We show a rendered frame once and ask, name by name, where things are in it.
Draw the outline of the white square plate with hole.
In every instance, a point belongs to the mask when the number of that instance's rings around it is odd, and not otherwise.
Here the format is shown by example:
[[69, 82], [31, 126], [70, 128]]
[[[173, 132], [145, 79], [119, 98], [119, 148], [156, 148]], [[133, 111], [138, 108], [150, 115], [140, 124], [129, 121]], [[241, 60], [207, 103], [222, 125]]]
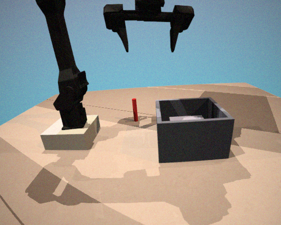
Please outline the white square plate with hole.
[[204, 118], [202, 115], [169, 117], [169, 121], [199, 120], [199, 119], [204, 119]]

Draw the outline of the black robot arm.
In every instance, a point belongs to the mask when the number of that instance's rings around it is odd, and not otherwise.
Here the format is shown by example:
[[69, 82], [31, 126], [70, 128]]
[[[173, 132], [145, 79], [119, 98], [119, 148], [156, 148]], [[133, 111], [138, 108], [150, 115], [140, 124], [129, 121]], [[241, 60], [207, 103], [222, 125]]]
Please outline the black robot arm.
[[46, 17], [48, 31], [59, 68], [59, 95], [53, 105], [60, 112], [62, 130], [83, 128], [87, 122], [81, 101], [89, 85], [85, 71], [80, 72], [66, 28], [64, 10], [66, 0], [35, 0]]

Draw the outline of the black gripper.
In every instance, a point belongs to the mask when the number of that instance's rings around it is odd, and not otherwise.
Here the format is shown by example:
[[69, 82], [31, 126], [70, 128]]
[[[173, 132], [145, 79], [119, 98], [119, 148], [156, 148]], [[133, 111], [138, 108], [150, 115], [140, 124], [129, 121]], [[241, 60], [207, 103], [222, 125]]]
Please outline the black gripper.
[[173, 12], [161, 12], [158, 0], [142, 0], [135, 10], [123, 10], [123, 4], [106, 4], [103, 15], [107, 29], [117, 32], [126, 52], [129, 52], [125, 20], [170, 22], [170, 49], [173, 53], [178, 34], [187, 30], [194, 15], [191, 6], [175, 5]]

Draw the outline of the red peg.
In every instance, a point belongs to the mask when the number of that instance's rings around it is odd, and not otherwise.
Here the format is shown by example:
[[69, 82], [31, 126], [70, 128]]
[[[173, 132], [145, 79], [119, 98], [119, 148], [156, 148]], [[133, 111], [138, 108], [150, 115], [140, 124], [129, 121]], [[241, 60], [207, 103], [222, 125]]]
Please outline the red peg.
[[138, 113], [137, 113], [137, 103], [136, 103], [136, 98], [132, 99], [132, 106], [133, 106], [133, 116], [134, 116], [134, 121], [138, 121]]

